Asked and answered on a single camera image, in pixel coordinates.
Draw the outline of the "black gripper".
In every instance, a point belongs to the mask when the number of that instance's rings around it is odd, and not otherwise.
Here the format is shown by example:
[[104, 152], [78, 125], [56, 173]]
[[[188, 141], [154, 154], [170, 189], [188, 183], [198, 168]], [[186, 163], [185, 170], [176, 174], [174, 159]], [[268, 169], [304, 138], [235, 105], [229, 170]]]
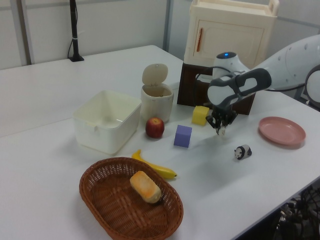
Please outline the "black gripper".
[[231, 105], [226, 108], [213, 105], [211, 115], [206, 116], [205, 119], [219, 135], [221, 127], [226, 128], [231, 125], [237, 116], [238, 114], [232, 109]]

